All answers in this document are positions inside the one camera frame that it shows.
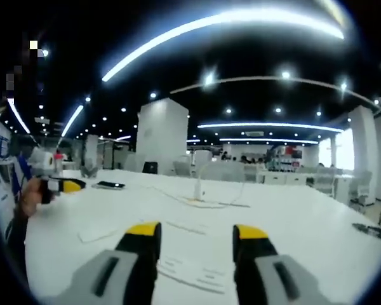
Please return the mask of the person's left hand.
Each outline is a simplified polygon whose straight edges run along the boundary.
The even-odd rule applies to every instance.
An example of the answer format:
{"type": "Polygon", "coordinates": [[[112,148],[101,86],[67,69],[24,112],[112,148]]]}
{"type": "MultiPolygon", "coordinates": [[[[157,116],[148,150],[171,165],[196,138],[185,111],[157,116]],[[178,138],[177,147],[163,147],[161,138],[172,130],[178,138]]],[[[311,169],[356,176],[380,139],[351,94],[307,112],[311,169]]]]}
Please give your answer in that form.
{"type": "Polygon", "coordinates": [[[46,186],[47,180],[31,178],[20,195],[14,214],[17,217],[28,218],[35,214],[38,204],[48,204],[55,198],[55,193],[46,186]]]}

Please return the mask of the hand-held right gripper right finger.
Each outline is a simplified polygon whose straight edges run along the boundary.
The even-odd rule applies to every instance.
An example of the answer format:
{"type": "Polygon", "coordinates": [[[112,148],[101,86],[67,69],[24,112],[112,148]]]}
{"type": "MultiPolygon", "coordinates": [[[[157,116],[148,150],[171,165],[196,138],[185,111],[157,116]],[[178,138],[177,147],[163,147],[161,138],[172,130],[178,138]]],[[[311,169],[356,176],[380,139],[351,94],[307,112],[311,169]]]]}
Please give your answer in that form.
{"type": "Polygon", "coordinates": [[[240,304],[331,304],[314,276],[281,255],[263,230],[233,226],[234,282],[240,304]]]}

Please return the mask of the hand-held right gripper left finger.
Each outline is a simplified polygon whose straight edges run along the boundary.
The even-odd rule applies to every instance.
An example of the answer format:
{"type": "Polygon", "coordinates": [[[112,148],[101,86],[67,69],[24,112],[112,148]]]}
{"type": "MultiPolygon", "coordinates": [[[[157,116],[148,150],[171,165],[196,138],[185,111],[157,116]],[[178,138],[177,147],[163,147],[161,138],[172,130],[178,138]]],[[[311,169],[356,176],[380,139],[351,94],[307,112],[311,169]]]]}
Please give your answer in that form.
{"type": "Polygon", "coordinates": [[[53,304],[150,304],[161,251],[160,222],[129,228],[113,250],[78,268],[53,304]]]}

